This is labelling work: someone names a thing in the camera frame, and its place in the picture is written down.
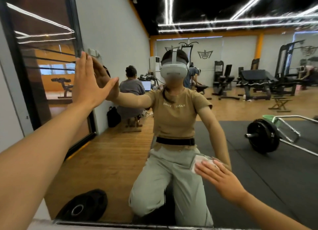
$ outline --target headset strap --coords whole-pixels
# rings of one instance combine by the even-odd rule
[[[174,48],[172,51],[172,64],[176,64],[177,63],[177,48]]]

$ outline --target air conditioner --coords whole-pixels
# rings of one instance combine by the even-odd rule
[[[160,57],[149,57],[149,72],[160,71]]]

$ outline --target gray shirt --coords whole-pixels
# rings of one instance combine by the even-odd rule
[[[198,69],[196,69],[195,67],[190,67],[188,70],[187,76],[183,80],[183,86],[191,89],[191,77],[195,76],[196,74],[199,75],[200,71]]]
[[[145,94],[145,89],[138,79],[127,79],[122,81],[119,85],[120,92],[130,92],[135,95],[143,95]],[[143,108],[127,108],[118,106],[117,112],[120,114],[121,119],[129,119],[140,115],[144,111]]]

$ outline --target vr headset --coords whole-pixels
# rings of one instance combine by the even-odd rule
[[[177,59],[177,48],[172,51],[170,59],[161,61],[160,75],[163,78],[185,78],[188,73],[187,62],[184,59]]]

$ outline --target barbell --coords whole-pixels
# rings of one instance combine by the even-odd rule
[[[299,115],[274,117],[273,122],[280,120],[281,122],[286,124],[294,133],[297,134],[296,140],[298,140],[298,138],[300,137],[300,133],[282,119],[282,118],[291,118],[291,117],[300,117],[300,118],[318,123],[318,121],[316,120],[309,119]],[[289,137],[287,137],[280,129],[276,127],[276,125],[273,122],[270,122],[264,119],[256,119],[248,125],[247,133],[244,136],[245,138],[249,140],[252,148],[255,151],[261,154],[273,152],[277,150],[279,143],[283,142],[295,148],[306,151],[307,153],[318,156],[317,153],[309,151],[306,148],[303,148],[294,144],[296,140],[291,140]]]

